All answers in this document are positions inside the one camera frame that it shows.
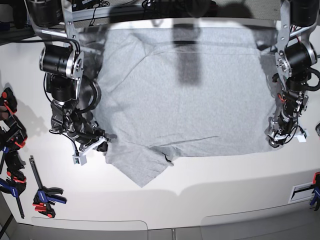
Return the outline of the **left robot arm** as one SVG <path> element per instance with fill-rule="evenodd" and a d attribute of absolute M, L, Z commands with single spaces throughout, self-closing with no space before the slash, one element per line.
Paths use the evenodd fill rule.
<path fill-rule="evenodd" d="M 272 81 L 281 86 L 277 93 L 281 105 L 270 120 L 267 134 L 273 148 L 288 144 L 294 136 L 307 137 L 299 117 L 307 109 L 308 92 L 320 89 L 318 84 L 308 84 L 312 75 L 320 76 L 320 72 L 312 67 L 318 62 L 318 55 L 310 41 L 319 11 L 318 0 L 281 1 L 281 27 L 275 53 L 277 73 L 272 77 Z"/>

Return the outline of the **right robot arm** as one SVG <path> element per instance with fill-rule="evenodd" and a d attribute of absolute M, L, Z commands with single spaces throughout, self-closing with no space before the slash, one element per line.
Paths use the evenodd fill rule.
<path fill-rule="evenodd" d="M 84 51 L 74 26 L 70 0 L 25 1 L 31 26 L 44 43 L 39 68 L 45 73 L 44 91 L 52 99 L 51 132 L 106 152 L 111 135 L 99 127 L 90 113 L 100 96 L 98 85 L 84 74 Z"/>

